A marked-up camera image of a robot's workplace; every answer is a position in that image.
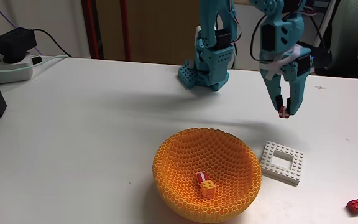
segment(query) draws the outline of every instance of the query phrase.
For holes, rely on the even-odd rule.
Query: yellow bowl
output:
[[[196,181],[206,171],[216,186],[204,198]],[[201,223],[224,222],[256,198],[262,181],[255,154],[240,139],[220,130],[193,128],[168,138],[153,162],[159,194],[175,212]]]

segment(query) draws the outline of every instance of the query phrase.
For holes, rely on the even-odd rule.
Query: cable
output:
[[[230,13],[233,13],[232,0],[229,0],[229,6],[230,6]],[[236,16],[234,16],[234,20],[235,20],[235,22],[236,22],[238,28],[240,29],[240,35],[237,37],[237,39],[236,39],[235,41],[232,41],[231,43],[238,41],[238,40],[241,38],[241,35],[242,35],[241,26],[240,26],[240,23],[239,23],[239,21],[237,20],[237,17],[236,17]]]
[[[297,11],[298,13],[306,16],[315,16],[317,15],[317,11],[310,6],[305,6],[302,11]]]
[[[43,65],[43,64],[49,62],[50,60],[53,60],[53,59],[56,59],[56,58],[68,58],[68,56],[67,55],[57,55],[57,56],[48,58],[47,60],[44,60],[43,62],[40,62],[40,63],[38,63],[36,65],[31,65],[31,66],[27,66],[27,67],[24,67],[24,68],[17,68],[17,69],[11,69],[11,70],[0,70],[0,72],[18,72],[18,71],[22,71],[22,70],[27,70],[27,69],[30,69],[30,68],[37,67],[39,65]]]
[[[231,65],[231,69],[236,69],[237,45],[236,43],[233,43],[233,45],[234,45],[234,60],[233,60],[233,64]]]
[[[42,29],[33,29],[33,30],[34,31],[40,31],[40,32],[43,32],[44,34],[47,34],[55,42],[55,44],[59,47],[59,49],[62,50],[62,52],[67,54],[69,57],[73,57],[69,53],[67,53],[67,51],[65,51],[47,31],[42,30]]]
[[[260,20],[258,21],[258,23],[256,24],[256,27],[254,29],[254,32],[252,33],[252,38],[251,38],[251,46],[250,46],[250,49],[249,49],[249,52],[251,54],[251,57],[252,59],[254,59],[255,61],[257,62],[272,62],[272,60],[261,60],[261,59],[256,59],[254,57],[254,53],[253,53],[253,50],[252,48],[254,47],[254,37],[255,37],[255,34],[256,34],[256,31],[258,30],[258,27],[260,25],[260,23],[262,22],[263,19],[265,19],[266,15],[262,16],[262,18],[260,18]]]
[[[318,26],[317,26],[317,24],[316,24],[316,21],[314,21],[313,16],[310,16],[310,19],[311,19],[311,22],[312,22],[313,25],[314,25],[314,28],[316,28],[318,37],[319,37],[320,40],[321,40],[321,44],[323,45],[323,48],[326,49],[326,44],[324,43],[323,36],[321,36],[320,30],[318,29]]]
[[[0,10],[0,14],[8,21],[8,23],[10,23],[13,27],[17,28],[17,26],[1,10]],[[38,51],[40,55],[43,55],[42,52],[37,47],[35,47],[35,49]]]

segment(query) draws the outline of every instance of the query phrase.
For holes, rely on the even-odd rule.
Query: power strip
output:
[[[24,68],[32,65],[31,54],[26,53],[25,58],[21,62],[8,64],[4,62],[4,56],[0,54],[0,70],[12,70],[18,68]],[[33,70],[25,69],[16,72],[0,72],[0,84],[18,82],[24,80],[30,80],[32,77]]]

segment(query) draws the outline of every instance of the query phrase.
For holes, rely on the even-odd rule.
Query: red pole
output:
[[[127,1],[120,0],[121,8],[121,26],[122,26],[122,36],[124,38],[124,51],[125,51],[125,61],[131,61],[131,48],[129,47],[129,29],[128,29],[128,13],[127,13]]]

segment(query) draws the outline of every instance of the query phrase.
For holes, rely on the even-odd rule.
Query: yellow lego brick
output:
[[[204,197],[213,197],[213,195],[215,194],[215,189],[216,187],[212,180],[203,181],[201,183],[201,193]]]

